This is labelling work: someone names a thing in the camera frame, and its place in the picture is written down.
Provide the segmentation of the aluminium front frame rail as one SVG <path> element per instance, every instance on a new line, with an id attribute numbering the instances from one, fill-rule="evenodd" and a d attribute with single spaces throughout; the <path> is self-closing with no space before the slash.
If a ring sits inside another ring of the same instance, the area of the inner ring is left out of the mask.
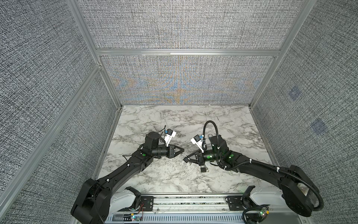
<path id="1" fill-rule="evenodd" d="M 154 197 L 153 211 L 110 214 L 104 224 L 310 224 L 286 205 L 230 211 L 227 196 L 241 194 L 142 194 Z"/>

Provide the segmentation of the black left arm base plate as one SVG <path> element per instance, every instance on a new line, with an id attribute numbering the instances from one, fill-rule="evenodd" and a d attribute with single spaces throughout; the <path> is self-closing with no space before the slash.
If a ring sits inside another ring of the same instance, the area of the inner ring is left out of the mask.
<path id="1" fill-rule="evenodd" d="M 129 208 L 124 208 L 121 211 L 125 212 L 139 212 L 139 211 L 153 211 L 154 197 L 144 196 L 140 199 L 135 199 L 134 204 Z"/>

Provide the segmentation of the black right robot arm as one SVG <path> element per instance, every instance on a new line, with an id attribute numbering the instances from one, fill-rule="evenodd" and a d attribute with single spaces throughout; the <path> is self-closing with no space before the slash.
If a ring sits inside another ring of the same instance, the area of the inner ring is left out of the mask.
<path id="1" fill-rule="evenodd" d="M 230 150 L 220 135 L 210 137 L 209 140 L 211 149 L 205 145 L 203 136 L 192 138 L 192 143 L 199 149 L 186 156 L 184 162 L 197 164 L 205 172 L 205 163 L 216 161 L 216 165 L 225 171 L 244 173 L 264 180 L 280 189 L 285 204 L 301 216 L 310 217 L 313 211 L 323 209 L 324 201 L 319 189 L 300 167 L 280 167 L 253 160 Z"/>

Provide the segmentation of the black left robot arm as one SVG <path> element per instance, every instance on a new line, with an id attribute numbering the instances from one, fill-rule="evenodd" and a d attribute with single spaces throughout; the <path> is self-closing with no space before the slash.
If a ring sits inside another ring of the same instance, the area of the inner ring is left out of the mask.
<path id="1" fill-rule="evenodd" d="M 125 164 L 100 179 L 90 178 L 82 185 L 71 215 L 82 224 L 103 224 L 114 212 L 125 208 L 136 209 L 141 193 L 127 187 L 119 197 L 114 197 L 117 190 L 133 176 L 144 171 L 155 158 L 174 158 L 184 151 L 184 148 L 165 141 L 159 133 L 148 133 L 144 143 Z"/>

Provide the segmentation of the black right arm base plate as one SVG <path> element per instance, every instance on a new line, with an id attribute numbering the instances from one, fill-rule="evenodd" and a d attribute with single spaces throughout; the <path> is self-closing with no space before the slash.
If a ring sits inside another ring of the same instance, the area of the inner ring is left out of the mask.
<path id="1" fill-rule="evenodd" d="M 244 211 L 251 208 L 254 208 L 255 211 L 259 210 L 259 205 L 249 196 L 227 196 L 225 197 L 225 201 L 230 211 Z"/>

